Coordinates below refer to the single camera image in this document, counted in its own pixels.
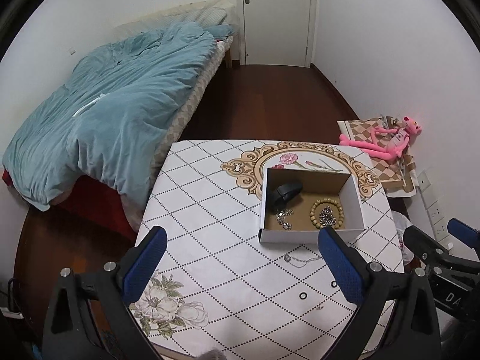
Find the white tablecloth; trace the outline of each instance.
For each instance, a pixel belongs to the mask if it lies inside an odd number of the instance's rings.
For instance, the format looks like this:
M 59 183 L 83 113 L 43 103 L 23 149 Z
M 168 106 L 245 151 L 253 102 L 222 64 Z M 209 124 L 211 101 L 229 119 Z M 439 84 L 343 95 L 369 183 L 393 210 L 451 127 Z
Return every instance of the white tablecloth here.
M 352 246 L 366 261 L 403 272 L 385 193 L 362 151 L 278 141 L 175 143 L 137 239 L 162 226 L 167 252 L 130 306 L 149 339 L 173 351 L 171 357 L 217 347 L 228 359 L 319 359 L 353 314 L 356 306 L 332 287 L 334 278 L 315 245 L 258 242 L 263 169 L 279 164 L 285 152 L 298 156 L 285 167 L 356 174 L 366 230 Z M 365 350 L 375 349 L 392 305 L 385 305 Z

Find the door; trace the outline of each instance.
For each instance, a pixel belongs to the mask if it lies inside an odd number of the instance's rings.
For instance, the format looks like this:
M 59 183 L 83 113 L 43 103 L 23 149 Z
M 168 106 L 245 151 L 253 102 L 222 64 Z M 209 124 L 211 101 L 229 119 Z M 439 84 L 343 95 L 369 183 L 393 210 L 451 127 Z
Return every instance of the door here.
M 305 66 L 310 0 L 243 0 L 248 65 Z

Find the open box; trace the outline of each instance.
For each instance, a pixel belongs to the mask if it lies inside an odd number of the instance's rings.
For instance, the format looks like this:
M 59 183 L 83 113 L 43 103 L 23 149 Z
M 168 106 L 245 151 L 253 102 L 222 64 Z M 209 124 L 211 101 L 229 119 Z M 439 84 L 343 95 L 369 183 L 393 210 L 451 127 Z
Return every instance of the open box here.
M 302 192 L 292 199 L 287 209 L 294 210 L 286 221 L 292 225 L 291 230 L 285 230 L 277 222 L 274 212 L 266 207 L 267 191 L 272 191 L 285 183 L 299 181 L 303 185 Z M 310 220 L 310 210 L 313 204 L 322 198 L 340 200 L 344 212 L 344 221 L 337 233 L 345 242 L 354 240 L 364 231 L 362 208 L 353 175 L 345 173 L 329 173 L 304 169 L 268 168 L 263 177 L 262 214 L 260 219 L 260 242 L 283 242 L 296 244 L 316 244 L 317 229 Z M 324 204 L 317 207 L 315 216 L 318 218 Z

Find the red bed skirt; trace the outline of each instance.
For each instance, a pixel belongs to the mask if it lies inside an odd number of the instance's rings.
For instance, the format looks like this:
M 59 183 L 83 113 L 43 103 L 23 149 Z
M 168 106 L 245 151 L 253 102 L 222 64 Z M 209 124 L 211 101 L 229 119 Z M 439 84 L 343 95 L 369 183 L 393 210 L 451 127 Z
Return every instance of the red bed skirt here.
M 10 175 L 5 170 L 3 181 L 12 186 Z M 75 183 L 67 200 L 59 207 L 86 218 L 96 224 L 116 231 L 135 242 L 135 233 L 123 212 L 122 201 L 117 191 L 89 176 L 81 176 Z

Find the plush toy head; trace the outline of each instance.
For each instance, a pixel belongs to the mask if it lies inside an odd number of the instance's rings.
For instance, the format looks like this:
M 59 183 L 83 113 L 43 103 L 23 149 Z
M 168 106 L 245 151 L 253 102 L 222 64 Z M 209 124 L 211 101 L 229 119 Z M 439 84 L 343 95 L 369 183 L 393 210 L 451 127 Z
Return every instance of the plush toy head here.
M 402 120 L 402 127 L 411 135 L 417 135 L 422 131 L 421 126 L 413 119 L 405 116 Z

